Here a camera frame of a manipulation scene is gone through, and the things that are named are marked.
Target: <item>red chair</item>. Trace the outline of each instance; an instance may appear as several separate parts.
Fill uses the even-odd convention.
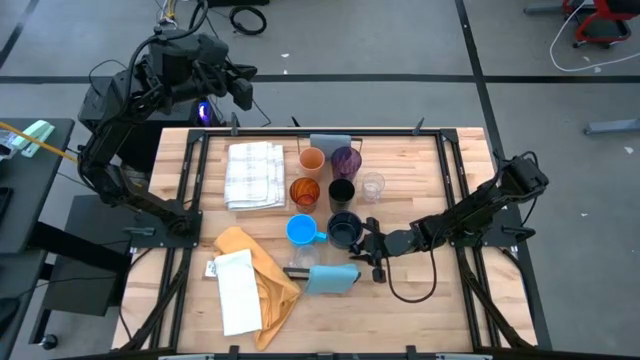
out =
[[[608,48],[610,45],[625,41],[631,36],[626,21],[640,14],[640,0],[593,0],[594,6],[584,7],[575,18],[580,26],[576,30],[577,48],[588,42],[599,43]],[[565,16],[571,15],[577,6],[575,1],[563,0]]]

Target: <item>paper tag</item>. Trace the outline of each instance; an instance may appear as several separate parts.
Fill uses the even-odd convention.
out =
[[[216,274],[216,264],[213,262],[213,260],[207,261],[207,269],[204,271],[204,276],[205,277],[217,277],[218,276]]]

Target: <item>white checkered cloth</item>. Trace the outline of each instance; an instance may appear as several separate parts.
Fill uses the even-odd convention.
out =
[[[268,142],[229,146],[224,202],[229,210],[284,206],[282,145]]]

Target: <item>cup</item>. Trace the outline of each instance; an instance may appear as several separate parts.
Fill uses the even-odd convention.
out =
[[[352,212],[340,211],[329,219],[327,233],[333,246],[348,250],[362,236],[362,221]]]
[[[289,266],[301,269],[311,269],[320,263],[320,253],[313,245],[298,246]]]
[[[318,204],[320,186],[311,178],[300,178],[291,184],[289,197],[296,203],[296,209],[303,214],[311,214]]]
[[[353,181],[362,165],[362,156],[358,150],[343,146],[331,155],[331,169],[334,179],[348,179]]]
[[[366,201],[376,202],[384,189],[384,176],[368,173],[362,178],[362,196]]]
[[[347,179],[336,179],[329,185],[329,206],[332,213],[347,210],[353,196],[356,194],[356,188],[351,181]]]
[[[304,246],[315,241],[326,242],[327,234],[318,232],[316,222],[311,216],[298,214],[287,222],[287,238],[295,246]]]
[[[314,147],[306,148],[300,153],[300,167],[305,176],[320,179],[324,166],[324,153]]]

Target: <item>purple cup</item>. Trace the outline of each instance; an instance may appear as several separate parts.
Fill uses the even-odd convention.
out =
[[[362,156],[358,150],[344,146],[336,149],[331,155],[331,169],[333,170],[333,179],[347,179],[353,182],[360,166],[362,165]]]

